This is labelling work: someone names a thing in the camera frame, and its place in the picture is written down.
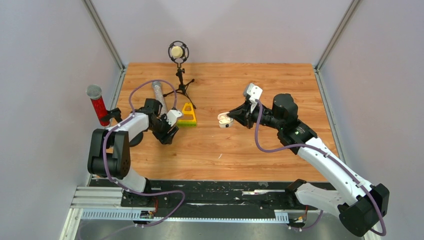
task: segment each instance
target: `wooden table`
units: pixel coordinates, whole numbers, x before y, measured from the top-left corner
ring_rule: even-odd
[[[220,128],[217,115],[228,112],[244,102],[243,90],[248,83],[263,89],[262,103],[271,108],[273,97],[290,93],[298,105],[299,118],[308,124],[336,153],[320,91],[310,64],[250,63],[184,63],[184,83],[195,79],[188,94],[197,106],[196,127],[180,127],[171,145],[162,145],[149,132],[136,147],[131,148],[131,166],[149,179],[219,180],[219,181],[325,181],[308,162],[290,150],[264,153],[257,149],[254,129],[238,122]],[[153,79],[170,81],[175,87],[174,63],[131,63],[128,66],[117,106],[126,117],[131,111],[128,98],[140,84]],[[171,88],[162,84],[163,92]],[[145,98],[155,98],[150,84],[139,89],[132,98],[135,108]],[[178,94],[177,108],[188,99]],[[173,95],[166,97],[168,109]],[[281,147],[277,131],[261,126],[259,142],[265,149]]]

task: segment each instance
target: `studio microphone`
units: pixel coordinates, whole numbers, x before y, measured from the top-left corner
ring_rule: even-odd
[[[105,102],[102,98],[102,89],[98,85],[92,84],[87,87],[87,90],[85,92],[91,99],[91,103],[93,104],[95,114],[97,115],[100,124],[103,127],[108,126],[111,121],[102,120],[102,118],[106,117],[109,114],[108,110],[106,110]]]

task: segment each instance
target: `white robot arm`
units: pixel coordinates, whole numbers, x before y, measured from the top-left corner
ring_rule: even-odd
[[[106,148],[113,146],[113,153],[106,154],[110,175],[118,183],[136,192],[145,191],[147,180],[131,167],[130,147],[138,145],[143,140],[143,132],[147,130],[151,130],[162,144],[171,144],[178,131],[177,119],[183,116],[176,109],[159,116],[161,106],[156,99],[146,99],[144,107],[130,113],[128,122],[122,126],[117,124],[118,128],[113,130],[106,143]],[[106,177],[102,146],[104,136],[114,127],[93,131],[88,156],[88,171],[91,174]]]
[[[336,189],[325,190],[298,179],[292,183],[287,192],[293,194],[294,201],[302,205],[309,205],[339,217],[343,225],[354,235],[363,236],[378,221],[377,211],[373,207],[369,197],[361,188],[371,194],[376,201],[381,215],[387,213],[389,202],[389,190],[383,185],[372,185],[368,180],[359,176],[356,172],[345,165],[334,155],[317,134],[305,123],[298,119],[298,106],[290,94],[278,94],[274,97],[272,109],[265,106],[257,106],[262,89],[250,83],[244,90],[245,102],[218,117],[225,120],[222,128],[231,126],[236,120],[247,128],[252,128],[258,118],[260,124],[278,130],[277,136],[286,147],[290,145],[310,146],[320,149],[325,154],[310,147],[293,147],[290,150],[314,166]],[[356,182],[338,164],[329,158],[332,157],[342,165],[358,181]]]

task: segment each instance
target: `gray tube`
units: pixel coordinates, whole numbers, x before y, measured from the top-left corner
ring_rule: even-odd
[[[151,83],[151,87],[153,88],[154,97],[162,104],[162,109],[160,110],[160,116],[162,114],[167,114],[167,103],[165,102],[164,94],[162,92],[162,84],[160,81],[154,81]]]

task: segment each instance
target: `tripod stand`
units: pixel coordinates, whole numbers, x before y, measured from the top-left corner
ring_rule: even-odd
[[[183,74],[185,74],[185,73],[186,73],[186,71],[184,70],[184,68],[181,68],[181,64],[179,64],[179,65],[177,64],[177,70],[176,70],[175,76],[177,76],[178,79],[179,79],[179,85],[178,85],[178,88],[176,89],[176,92],[178,94],[181,94],[181,95],[186,96],[188,98],[188,100],[190,100],[190,103],[193,104],[193,108],[196,109],[195,104],[192,102],[192,100],[190,99],[189,95],[187,94],[187,89],[189,88],[189,85],[191,83],[194,83],[195,80],[192,79],[187,84],[184,84],[183,83]],[[164,94],[163,97],[166,97],[166,96],[168,96],[168,95],[170,95],[172,93],[174,93],[174,91],[171,91],[171,92],[168,92],[168,93]]]

